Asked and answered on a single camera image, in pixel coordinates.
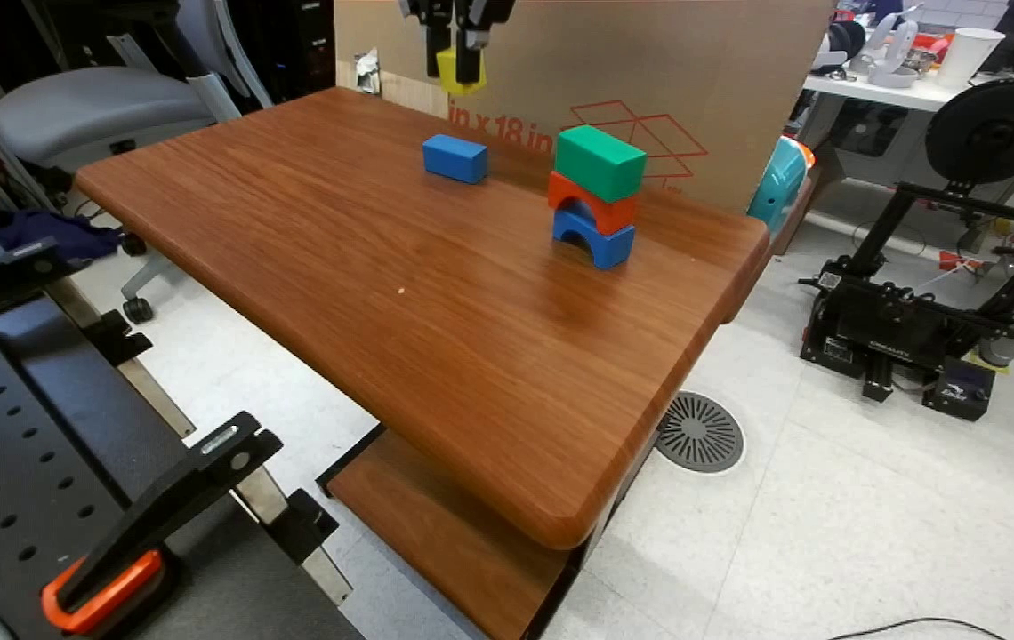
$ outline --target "gray floor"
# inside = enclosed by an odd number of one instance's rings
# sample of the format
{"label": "gray floor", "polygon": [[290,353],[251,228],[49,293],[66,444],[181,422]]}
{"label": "gray floor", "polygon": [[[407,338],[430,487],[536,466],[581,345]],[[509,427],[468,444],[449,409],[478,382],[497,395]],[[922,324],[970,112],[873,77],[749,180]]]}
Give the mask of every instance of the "gray floor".
{"label": "gray floor", "polygon": [[[749,433],[744,464],[698,476],[650,457],[543,636],[838,636],[909,615],[959,615],[1014,636],[1014,363],[985,419],[962,422],[797,358],[809,278],[847,234],[806,228],[760,273],[683,388],[725,404]],[[118,304],[133,260],[79,278]],[[890,278],[969,304],[991,278],[944,278],[898,254]],[[258,414],[285,439],[272,464],[285,487],[358,441],[375,415],[311,372],[188,278],[150,288],[156,342],[141,363],[198,422]],[[326,551],[357,587],[345,615],[367,636],[478,636],[349,513]],[[969,636],[950,627],[890,636]]]}

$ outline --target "blue block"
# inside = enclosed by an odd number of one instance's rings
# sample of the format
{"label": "blue block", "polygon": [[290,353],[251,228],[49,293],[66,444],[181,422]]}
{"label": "blue block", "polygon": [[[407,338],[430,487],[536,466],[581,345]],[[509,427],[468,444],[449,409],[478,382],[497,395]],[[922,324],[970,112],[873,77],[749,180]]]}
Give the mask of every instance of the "blue block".
{"label": "blue block", "polygon": [[591,267],[617,272],[635,254],[638,228],[626,225],[617,234],[600,234],[584,211],[566,205],[551,218],[551,241],[568,240],[581,240],[589,246]]}
{"label": "blue block", "polygon": [[422,166],[430,173],[478,186],[491,172],[491,154],[478,144],[468,144],[468,139],[430,135],[422,144]]}

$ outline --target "black 3d printer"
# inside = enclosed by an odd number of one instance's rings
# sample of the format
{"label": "black 3d printer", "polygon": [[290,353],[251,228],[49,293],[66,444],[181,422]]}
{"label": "black 3d printer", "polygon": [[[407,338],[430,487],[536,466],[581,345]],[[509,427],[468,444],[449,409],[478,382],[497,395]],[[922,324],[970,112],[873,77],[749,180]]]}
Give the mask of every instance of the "black 3d printer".
{"label": "black 3d printer", "polygon": [[1014,273],[980,308],[940,305],[930,293],[911,293],[873,273],[887,265],[881,246],[918,198],[1014,221],[1004,203],[980,203],[969,193],[983,180],[1014,178],[1014,82],[985,82],[950,99],[927,135],[930,164],[950,186],[944,193],[898,186],[890,205],[873,225],[854,255],[828,260],[815,282],[817,299],[806,329],[800,358],[860,376],[876,402],[890,398],[892,370],[922,376],[927,404],[980,419],[991,404],[992,370],[966,356],[1014,336]]}

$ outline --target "table top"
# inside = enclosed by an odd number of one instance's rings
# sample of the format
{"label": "table top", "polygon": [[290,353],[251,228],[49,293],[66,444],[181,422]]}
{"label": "table top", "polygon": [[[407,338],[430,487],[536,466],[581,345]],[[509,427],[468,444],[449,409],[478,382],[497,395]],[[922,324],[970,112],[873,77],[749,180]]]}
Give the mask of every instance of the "table top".
{"label": "table top", "polygon": [[847,96],[847,99],[890,105],[890,106],[903,106],[903,112],[930,112],[930,115],[937,115],[940,106],[947,106],[959,96],[955,88],[944,88],[937,82],[916,82],[909,88],[892,88],[892,84],[873,84],[864,76],[849,76],[849,77],[809,76],[806,88]]}
{"label": "table top", "polygon": [[630,265],[600,273],[551,246],[548,157],[491,147],[491,180],[456,186],[422,173],[434,133],[330,88],[79,188],[529,541],[578,549],[755,285],[765,228],[649,198]]}

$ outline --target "toy block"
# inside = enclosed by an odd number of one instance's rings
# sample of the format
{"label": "toy block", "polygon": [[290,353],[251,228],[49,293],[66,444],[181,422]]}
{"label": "toy block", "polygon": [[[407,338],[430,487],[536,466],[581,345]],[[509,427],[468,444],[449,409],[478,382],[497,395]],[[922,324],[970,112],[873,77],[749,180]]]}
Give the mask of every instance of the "toy block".
{"label": "toy block", "polygon": [[591,267],[617,272],[635,254],[638,228],[619,228],[617,234],[600,234],[589,215],[559,211],[551,218],[551,241],[568,241],[568,240],[584,241]]}
{"label": "toy block", "polygon": [[491,154],[485,147],[471,144],[471,139],[430,135],[422,144],[422,166],[430,173],[478,186],[491,172]]}
{"label": "toy block", "polygon": [[649,154],[591,124],[557,135],[551,166],[606,203],[643,188]]}
{"label": "toy block", "polygon": [[559,172],[548,172],[548,205],[551,211],[568,211],[581,205],[600,234],[617,234],[619,228],[638,221],[638,195],[619,198],[619,203],[600,203],[599,195],[584,193],[578,180],[568,180]]}

